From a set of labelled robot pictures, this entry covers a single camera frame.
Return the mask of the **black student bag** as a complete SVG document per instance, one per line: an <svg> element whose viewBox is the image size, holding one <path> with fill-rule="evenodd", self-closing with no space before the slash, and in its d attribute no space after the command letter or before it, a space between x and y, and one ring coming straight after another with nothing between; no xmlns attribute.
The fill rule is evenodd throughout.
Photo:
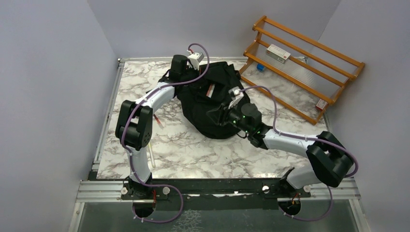
<svg viewBox="0 0 410 232"><path fill-rule="evenodd" d="M211 84L215 84L212 98L206 96ZM219 107L231 99L228 91L234 87L243 88L240 73L233 64L226 61L209 64L206 74L196 82L176 86L176 97L181 102L184 117L201 133L211 139L228 139L237 135L240 129L232 125L215 125L206 115L207 111Z"/></svg>

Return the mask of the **pale yellow pencil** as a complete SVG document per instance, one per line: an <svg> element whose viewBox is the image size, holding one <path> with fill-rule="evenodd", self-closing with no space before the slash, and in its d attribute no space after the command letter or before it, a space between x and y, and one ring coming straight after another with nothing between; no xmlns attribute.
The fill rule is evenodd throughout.
<svg viewBox="0 0 410 232"><path fill-rule="evenodd" d="M156 163L155 163L155 157L154 157L154 152L153 152L151 143L148 144L148 151L149 151L149 155L150 155L151 165L152 165L153 168L155 168Z"/></svg>

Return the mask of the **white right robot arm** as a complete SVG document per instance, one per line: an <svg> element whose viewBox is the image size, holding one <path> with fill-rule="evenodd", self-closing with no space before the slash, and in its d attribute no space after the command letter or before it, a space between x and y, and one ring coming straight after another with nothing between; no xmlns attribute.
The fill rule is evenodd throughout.
<svg viewBox="0 0 410 232"><path fill-rule="evenodd" d="M312 184L323 183L336 188L355 164L352 155L332 133L323 131L310 137L278 131L262 122L262 114L253 103L232 108L222 104L206 114L217 125L230 124L245 132L254 147L282 150L309 160L308 165L293 168L281 178L279 191L286 197Z"/></svg>

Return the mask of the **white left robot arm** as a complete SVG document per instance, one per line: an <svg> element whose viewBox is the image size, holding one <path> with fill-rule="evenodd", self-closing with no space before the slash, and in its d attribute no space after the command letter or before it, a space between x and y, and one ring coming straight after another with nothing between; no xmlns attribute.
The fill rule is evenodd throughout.
<svg viewBox="0 0 410 232"><path fill-rule="evenodd" d="M151 171L146 155L146 146L152 136L153 115L177 95L181 86L195 82L206 74L210 64L201 68L203 59L203 53L199 52L173 56L171 68L152 90L135 101L125 100L120 107L115 135L127 151L130 183L134 184L133 191L139 198L150 196L153 187L149 182Z"/></svg>

